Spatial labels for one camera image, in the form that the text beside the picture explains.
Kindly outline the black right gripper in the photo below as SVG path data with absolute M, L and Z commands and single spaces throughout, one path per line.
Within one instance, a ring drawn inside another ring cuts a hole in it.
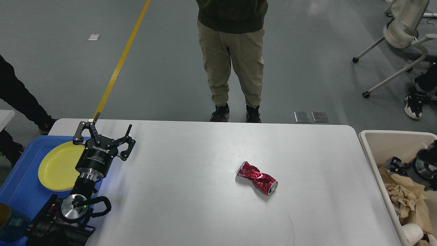
M 391 174 L 407 175 L 428 190 L 437 189 L 435 155 L 417 155 L 408 164 L 403 163 L 398 157 L 392 157 L 385 162 L 384 169 Z

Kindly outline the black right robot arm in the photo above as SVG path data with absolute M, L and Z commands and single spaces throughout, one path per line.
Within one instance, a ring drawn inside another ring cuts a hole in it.
M 420 149 L 416 156 L 409 162 L 404 163 L 398 157 L 393 156 L 384 164 L 384 169 L 391 174 L 409 177 L 414 182 L 424 185 L 426 189 L 437 190 L 437 150 L 435 140 L 426 149 Z

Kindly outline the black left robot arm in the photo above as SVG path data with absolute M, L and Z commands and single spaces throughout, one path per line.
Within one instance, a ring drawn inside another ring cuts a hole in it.
M 74 145 L 84 146 L 75 166 L 79 175 L 69 196 L 52 195 L 30 222 L 24 231 L 27 246 L 84 246 L 95 232 L 89 220 L 111 211 L 109 199 L 97 196 L 96 185 L 107 176 L 115 157 L 127 160 L 136 141 L 130 136 L 131 124 L 125 136 L 118 139 L 99 134 L 99 116 L 98 112 L 79 123 L 72 139 Z

